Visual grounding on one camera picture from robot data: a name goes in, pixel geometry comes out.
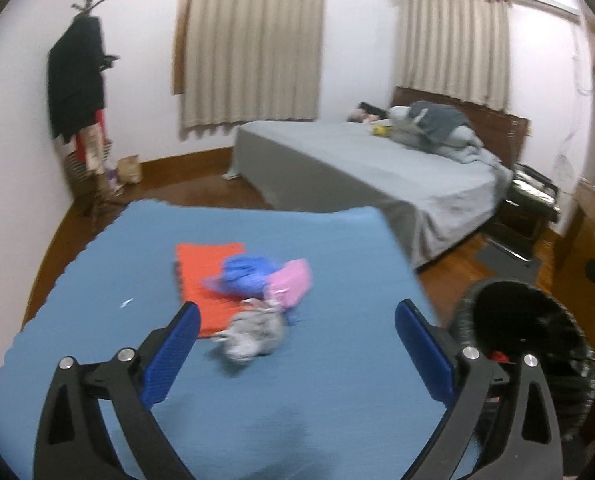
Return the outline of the brown paper bag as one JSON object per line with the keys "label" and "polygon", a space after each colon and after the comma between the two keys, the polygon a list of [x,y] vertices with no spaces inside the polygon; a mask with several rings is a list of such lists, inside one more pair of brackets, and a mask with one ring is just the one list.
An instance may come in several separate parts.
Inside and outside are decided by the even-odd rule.
{"label": "brown paper bag", "polygon": [[138,184],[142,180],[141,162],[138,155],[130,155],[118,160],[118,179],[122,184]]}

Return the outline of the pink cloth item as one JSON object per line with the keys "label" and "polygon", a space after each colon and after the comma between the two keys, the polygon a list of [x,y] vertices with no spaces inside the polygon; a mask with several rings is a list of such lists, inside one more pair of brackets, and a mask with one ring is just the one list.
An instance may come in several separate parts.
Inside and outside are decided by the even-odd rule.
{"label": "pink cloth item", "polygon": [[296,307],[313,286],[311,266],[306,259],[288,261],[280,270],[270,274],[265,299],[282,310]]}

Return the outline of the black lined trash bin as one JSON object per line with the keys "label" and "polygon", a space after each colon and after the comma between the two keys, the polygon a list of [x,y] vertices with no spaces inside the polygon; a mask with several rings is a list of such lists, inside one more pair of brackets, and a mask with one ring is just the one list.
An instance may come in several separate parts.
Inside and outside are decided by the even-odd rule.
{"label": "black lined trash bin", "polygon": [[595,400],[595,352],[572,313],[542,289],[516,280],[488,278],[458,301],[449,332],[509,361],[537,357],[551,392],[563,457],[575,469],[585,462],[579,430]]}

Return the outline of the left beige curtain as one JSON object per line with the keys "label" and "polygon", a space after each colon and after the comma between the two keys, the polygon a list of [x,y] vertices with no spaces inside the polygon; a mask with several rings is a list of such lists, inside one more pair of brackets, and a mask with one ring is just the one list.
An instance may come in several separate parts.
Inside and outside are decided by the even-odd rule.
{"label": "left beige curtain", "polygon": [[182,124],[319,116],[326,0],[190,0]]}

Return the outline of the striped laundry basket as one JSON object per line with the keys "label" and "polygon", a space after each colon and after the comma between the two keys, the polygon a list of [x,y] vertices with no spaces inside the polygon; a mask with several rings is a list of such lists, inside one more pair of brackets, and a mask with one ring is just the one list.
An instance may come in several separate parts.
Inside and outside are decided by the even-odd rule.
{"label": "striped laundry basket", "polygon": [[104,197],[112,195],[109,182],[106,182],[106,185],[100,188],[98,186],[100,181],[88,171],[86,148],[78,136],[75,138],[75,150],[67,154],[63,161],[63,169],[66,174],[66,182],[68,182],[74,198],[81,198],[99,191],[102,191]]}

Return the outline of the wooden coat rack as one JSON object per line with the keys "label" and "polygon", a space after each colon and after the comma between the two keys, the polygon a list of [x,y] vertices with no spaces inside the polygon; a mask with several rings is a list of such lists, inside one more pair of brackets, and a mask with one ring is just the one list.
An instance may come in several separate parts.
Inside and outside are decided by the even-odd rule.
{"label": "wooden coat rack", "polygon": [[[103,54],[101,55],[101,58],[98,62],[99,75],[96,78],[95,99],[92,101],[92,104],[96,105],[96,107],[92,111],[92,124],[95,122],[96,111],[104,110],[104,77],[102,77],[102,73],[105,70],[111,68],[117,59],[117,56]],[[116,170],[116,165],[111,157],[112,141],[108,137],[107,139],[108,144],[104,150],[104,161],[99,167],[95,169],[90,170],[88,167],[87,169],[100,181],[98,184],[99,188],[103,188],[104,185],[106,185],[106,182],[109,182],[112,195],[110,197],[104,197],[102,196],[102,191],[99,191],[97,193],[79,198],[79,200],[84,200],[86,202],[84,206],[84,215],[92,220],[92,227],[94,229],[96,229],[98,226],[100,218],[103,214],[106,214],[113,208],[121,210],[124,207],[122,200],[120,200],[123,187],[119,182],[118,170]]]}

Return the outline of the wooden headboard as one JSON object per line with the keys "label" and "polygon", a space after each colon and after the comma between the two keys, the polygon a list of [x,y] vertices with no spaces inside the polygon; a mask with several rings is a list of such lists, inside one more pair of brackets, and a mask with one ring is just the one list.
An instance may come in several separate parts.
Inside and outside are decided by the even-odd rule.
{"label": "wooden headboard", "polygon": [[529,136],[531,123],[527,118],[510,115],[487,106],[460,101],[432,92],[396,87],[391,105],[410,105],[417,101],[429,101],[450,105],[460,110],[470,119],[477,136],[483,141],[484,148],[497,155],[509,169],[519,161],[525,139]]}

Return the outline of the blue disposable gloves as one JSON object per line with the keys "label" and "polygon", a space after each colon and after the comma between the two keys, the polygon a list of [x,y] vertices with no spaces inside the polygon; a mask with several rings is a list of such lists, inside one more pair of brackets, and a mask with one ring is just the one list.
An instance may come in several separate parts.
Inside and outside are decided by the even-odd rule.
{"label": "blue disposable gloves", "polygon": [[[224,261],[222,272],[216,278],[211,278],[209,285],[225,296],[239,299],[266,300],[265,288],[268,277],[280,270],[285,264],[265,257],[232,256]],[[281,310],[284,314],[287,314],[294,308]]]}

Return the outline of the bed with grey sheet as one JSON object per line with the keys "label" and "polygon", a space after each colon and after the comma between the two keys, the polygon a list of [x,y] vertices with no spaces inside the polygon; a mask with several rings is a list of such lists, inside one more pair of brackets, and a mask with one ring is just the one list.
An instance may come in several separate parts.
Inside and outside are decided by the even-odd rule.
{"label": "bed with grey sheet", "polygon": [[230,172],[278,210],[375,207],[419,268],[494,216],[512,172],[491,152],[468,164],[379,138],[352,122],[247,122]]}

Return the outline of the right beige curtain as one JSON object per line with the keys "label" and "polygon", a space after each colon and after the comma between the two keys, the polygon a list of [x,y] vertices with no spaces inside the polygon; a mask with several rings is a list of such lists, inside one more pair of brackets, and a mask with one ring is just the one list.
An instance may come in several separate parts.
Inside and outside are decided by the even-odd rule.
{"label": "right beige curtain", "polygon": [[506,0],[401,0],[395,84],[505,110],[509,10]]}

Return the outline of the grey white sock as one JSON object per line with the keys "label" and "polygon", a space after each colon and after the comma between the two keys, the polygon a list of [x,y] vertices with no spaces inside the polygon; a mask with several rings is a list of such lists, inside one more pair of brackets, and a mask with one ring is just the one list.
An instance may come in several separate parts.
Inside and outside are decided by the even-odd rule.
{"label": "grey white sock", "polygon": [[224,357],[235,364],[246,365],[257,356],[273,353],[284,340],[287,330],[284,312],[277,301],[244,299],[224,330],[213,334]]}

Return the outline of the red knit gloves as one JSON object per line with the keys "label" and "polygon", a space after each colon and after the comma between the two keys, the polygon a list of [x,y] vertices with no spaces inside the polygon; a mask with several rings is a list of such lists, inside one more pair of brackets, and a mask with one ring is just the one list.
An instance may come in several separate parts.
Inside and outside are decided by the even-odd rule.
{"label": "red knit gloves", "polygon": [[500,351],[492,351],[488,357],[495,362],[498,363],[510,363],[510,359],[505,355],[505,353]]}

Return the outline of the black hanging coat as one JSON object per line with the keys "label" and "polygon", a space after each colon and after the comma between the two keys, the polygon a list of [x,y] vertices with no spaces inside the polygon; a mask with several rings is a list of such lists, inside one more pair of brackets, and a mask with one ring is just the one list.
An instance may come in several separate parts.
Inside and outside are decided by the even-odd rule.
{"label": "black hanging coat", "polygon": [[[49,51],[49,120],[52,137],[60,138],[63,144],[69,144],[78,131],[92,124],[98,62],[103,54],[110,53],[104,47],[101,20],[96,16],[74,18]],[[119,55],[110,55],[119,61]]]}

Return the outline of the beige curtain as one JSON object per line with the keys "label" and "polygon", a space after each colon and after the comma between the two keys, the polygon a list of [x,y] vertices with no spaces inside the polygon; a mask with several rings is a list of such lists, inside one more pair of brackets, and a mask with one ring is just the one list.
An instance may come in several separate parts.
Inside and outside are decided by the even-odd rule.
{"label": "beige curtain", "polygon": [[319,116],[326,0],[190,0],[182,124]]}
{"label": "beige curtain", "polygon": [[509,10],[506,0],[401,0],[395,84],[505,110]]}

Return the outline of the red hanging garment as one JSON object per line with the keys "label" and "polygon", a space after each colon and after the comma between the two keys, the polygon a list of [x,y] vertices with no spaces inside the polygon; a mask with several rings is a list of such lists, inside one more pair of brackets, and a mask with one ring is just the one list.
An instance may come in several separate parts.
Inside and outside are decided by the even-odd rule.
{"label": "red hanging garment", "polygon": [[97,110],[95,122],[83,128],[75,138],[75,156],[90,169],[99,167],[104,161],[104,150],[108,144],[104,111]]}

